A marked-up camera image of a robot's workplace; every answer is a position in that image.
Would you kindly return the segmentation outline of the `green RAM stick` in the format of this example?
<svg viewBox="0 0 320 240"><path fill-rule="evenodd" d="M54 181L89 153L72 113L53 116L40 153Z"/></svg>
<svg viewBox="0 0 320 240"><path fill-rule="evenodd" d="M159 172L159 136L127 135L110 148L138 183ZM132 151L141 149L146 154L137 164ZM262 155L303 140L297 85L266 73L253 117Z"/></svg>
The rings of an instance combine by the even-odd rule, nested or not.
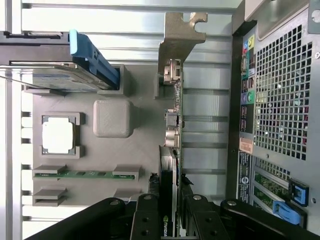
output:
<svg viewBox="0 0 320 240"><path fill-rule="evenodd" d="M115 174L112 171L79 171L63 170L59 173L35 173L35 178L48 179L113 179L113 180L134 180L134 175Z"/></svg>

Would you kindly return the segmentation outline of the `grey parts rack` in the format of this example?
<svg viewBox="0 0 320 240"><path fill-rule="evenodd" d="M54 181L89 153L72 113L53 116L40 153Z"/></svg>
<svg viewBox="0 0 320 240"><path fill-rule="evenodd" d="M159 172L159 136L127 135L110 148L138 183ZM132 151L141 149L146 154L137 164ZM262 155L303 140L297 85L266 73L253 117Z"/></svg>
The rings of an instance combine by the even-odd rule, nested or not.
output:
<svg viewBox="0 0 320 240"><path fill-rule="evenodd" d="M119 66L119 90L62 92L27 89L32 96L32 204L37 207L90 206L105 198L129 201L146 194L159 172L165 142L165 110L173 99L158 98L155 65ZM42 124L49 117L73 123L73 149L45 153ZM65 170L134 175L135 179L36 178Z"/></svg>

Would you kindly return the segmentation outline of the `silver CPU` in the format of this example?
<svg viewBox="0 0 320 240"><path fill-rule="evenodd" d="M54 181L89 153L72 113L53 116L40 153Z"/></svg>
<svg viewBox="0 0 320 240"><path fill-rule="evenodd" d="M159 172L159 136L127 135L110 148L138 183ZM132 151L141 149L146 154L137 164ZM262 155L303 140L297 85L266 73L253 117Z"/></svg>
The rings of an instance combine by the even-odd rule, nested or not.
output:
<svg viewBox="0 0 320 240"><path fill-rule="evenodd" d="M47 118L42 124L42 148L47 154L68 154L74 148L74 124L69 118Z"/></svg>

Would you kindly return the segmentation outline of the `hard disk with blue carrier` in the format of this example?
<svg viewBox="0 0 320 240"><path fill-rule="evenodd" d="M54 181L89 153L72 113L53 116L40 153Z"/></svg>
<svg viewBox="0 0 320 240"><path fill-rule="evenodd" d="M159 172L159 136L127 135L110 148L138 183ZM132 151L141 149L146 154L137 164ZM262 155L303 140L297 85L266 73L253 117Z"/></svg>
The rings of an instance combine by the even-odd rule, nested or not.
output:
<svg viewBox="0 0 320 240"><path fill-rule="evenodd" d="M13 34L0 31L0 72L31 89L94 93L120 88L113 67L90 38L67 32Z"/></svg>

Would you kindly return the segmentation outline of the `black open PC case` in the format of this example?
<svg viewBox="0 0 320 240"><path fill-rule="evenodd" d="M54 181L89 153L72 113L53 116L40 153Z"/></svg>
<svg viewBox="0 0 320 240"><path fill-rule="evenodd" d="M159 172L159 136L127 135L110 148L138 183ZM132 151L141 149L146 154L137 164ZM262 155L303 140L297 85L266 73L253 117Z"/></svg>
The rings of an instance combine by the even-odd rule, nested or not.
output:
<svg viewBox="0 0 320 240"><path fill-rule="evenodd" d="M242 0L231 19L226 204L238 236L320 240L320 0Z"/></svg>

